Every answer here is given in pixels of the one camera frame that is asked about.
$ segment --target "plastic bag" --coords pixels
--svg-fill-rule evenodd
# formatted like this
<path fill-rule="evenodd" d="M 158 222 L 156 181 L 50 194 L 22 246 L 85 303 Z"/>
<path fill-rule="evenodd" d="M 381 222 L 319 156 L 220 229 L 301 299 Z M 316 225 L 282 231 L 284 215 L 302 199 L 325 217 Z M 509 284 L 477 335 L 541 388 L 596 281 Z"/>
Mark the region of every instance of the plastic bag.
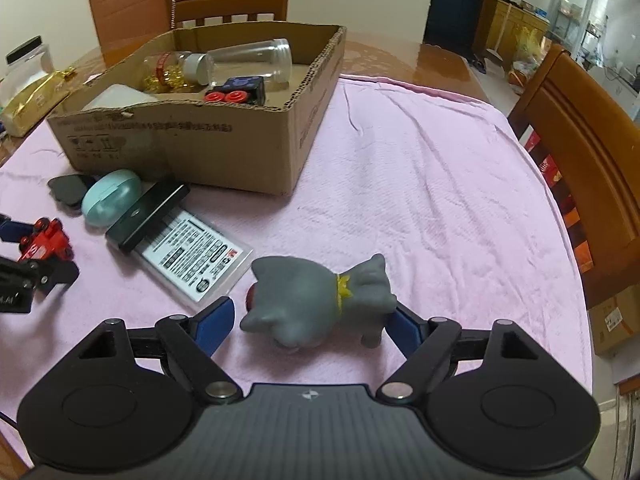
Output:
<path fill-rule="evenodd" d="M 516 53 L 513 56 L 508 80 L 513 90 L 521 94 L 543 59 L 543 49 L 536 30 L 521 27 L 516 33 Z"/>

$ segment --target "red lid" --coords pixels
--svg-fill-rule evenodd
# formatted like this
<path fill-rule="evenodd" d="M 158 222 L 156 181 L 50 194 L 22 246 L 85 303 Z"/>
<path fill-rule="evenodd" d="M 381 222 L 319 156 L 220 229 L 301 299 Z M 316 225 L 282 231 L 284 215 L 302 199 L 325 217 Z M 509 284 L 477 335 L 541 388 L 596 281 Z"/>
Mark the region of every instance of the red lid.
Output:
<path fill-rule="evenodd" d="M 204 100 L 209 103 L 219 103 L 225 100 L 225 95 L 222 92 L 210 92 L 204 96 Z"/>
<path fill-rule="evenodd" d="M 244 103 L 249 98 L 249 94 L 243 90 L 234 90 L 233 92 L 229 92 L 225 101 L 227 103 Z"/>

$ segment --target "black lid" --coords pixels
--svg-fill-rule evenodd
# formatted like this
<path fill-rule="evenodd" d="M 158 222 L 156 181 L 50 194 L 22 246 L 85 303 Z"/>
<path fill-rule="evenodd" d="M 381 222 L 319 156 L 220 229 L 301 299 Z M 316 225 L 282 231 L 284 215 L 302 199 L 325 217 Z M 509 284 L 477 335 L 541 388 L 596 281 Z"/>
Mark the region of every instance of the black lid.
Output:
<path fill-rule="evenodd" d="M 35 38 L 31 38 L 29 41 L 25 41 L 18 48 L 14 48 L 11 52 L 6 55 L 6 63 L 11 64 L 14 61 L 18 61 L 22 56 L 26 56 L 32 50 L 35 50 L 42 44 L 42 38 L 40 36 L 36 36 Z"/>

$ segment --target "red toy robot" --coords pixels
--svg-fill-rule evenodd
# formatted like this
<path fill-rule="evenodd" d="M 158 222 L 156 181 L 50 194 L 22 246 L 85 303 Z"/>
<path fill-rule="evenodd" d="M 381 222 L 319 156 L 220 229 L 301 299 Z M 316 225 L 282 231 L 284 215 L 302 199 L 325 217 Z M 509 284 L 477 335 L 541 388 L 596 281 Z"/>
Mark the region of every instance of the red toy robot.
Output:
<path fill-rule="evenodd" d="M 49 221 L 40 218 L 33 225 L 33 233 L 23 236 L 18 245 L 23 260 L 47 260 L 52 256 L 60 260 L 72 260 L 74 252 L 69 244 L 69 238 L 62 230 L 62 222 L 58 218 Z"/>

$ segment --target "metal screw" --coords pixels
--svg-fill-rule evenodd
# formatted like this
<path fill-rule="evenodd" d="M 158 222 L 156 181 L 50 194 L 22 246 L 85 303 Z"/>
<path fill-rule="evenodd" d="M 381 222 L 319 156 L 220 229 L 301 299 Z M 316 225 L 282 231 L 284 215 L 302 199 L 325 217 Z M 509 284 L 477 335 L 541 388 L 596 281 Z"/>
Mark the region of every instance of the metal screw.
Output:
<path fill-rule="evenodd" d="M 215 383 L 208 384 L 204 391 L 209 397 L 228 399 L 238 392 L 238 387 L 227 381 L 216 381 Z"/>
<path fill-rule="evenodd" d="M 414 392 L 406 383 L 387 383 L 382 386 L 382 393 L 389 399 L 405 399 Z"/>

